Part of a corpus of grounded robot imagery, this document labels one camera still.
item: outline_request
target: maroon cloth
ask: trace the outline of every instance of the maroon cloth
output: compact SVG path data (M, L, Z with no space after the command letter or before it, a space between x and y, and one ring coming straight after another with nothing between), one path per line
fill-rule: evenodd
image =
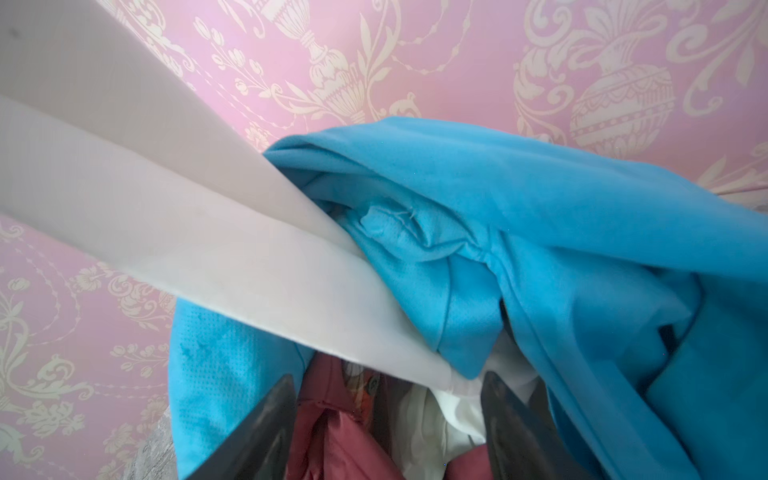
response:
M474 447L448 463L444 480L493 480L488 446Z
M316 353L304 374L286 480L405 480L363 426L336 357Z

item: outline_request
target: gray textured surface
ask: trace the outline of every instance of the gray textured surface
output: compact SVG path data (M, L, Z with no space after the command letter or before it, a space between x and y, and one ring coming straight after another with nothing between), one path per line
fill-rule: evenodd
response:
M157 422L134 462L125 469L123 480L178 480L169 409Z

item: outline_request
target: black pointed object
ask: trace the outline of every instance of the black pointed object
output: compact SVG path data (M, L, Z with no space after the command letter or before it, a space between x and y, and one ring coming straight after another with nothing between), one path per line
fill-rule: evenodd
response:
M293 377L285 375L187 480L283 480L295 421Z
M480 403L495 480L594 480L494 372Z

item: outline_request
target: blue garment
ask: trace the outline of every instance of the blue garment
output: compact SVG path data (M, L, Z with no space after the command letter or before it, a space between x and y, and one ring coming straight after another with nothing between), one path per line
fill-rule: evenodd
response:
M313 351L178 299L168 397L179 478L203 464L286 373L299 391Z
M735 435L768 447L768 429L691 426L723 407L737 425L765 418L768 218L653 165L441 121L288 137L265 156L353 236L467 377L502 329L503 297L522 352L611 478L722 478L707 468L731 457L697 459L734 453ZM725 329L738 333L721 342ZM742 343L746 356L726 361ZM739 395L699 395L734 385ZM762 458L739 457L729 478L760 476Z

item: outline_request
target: floral wallpaper pattern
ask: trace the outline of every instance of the floral wallpaper pattern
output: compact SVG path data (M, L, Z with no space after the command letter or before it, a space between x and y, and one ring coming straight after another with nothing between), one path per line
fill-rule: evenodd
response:
M408 115L768 204L766 0L98 0L257 150ZM175 298L0 217L3 479L115 480L167 407Z

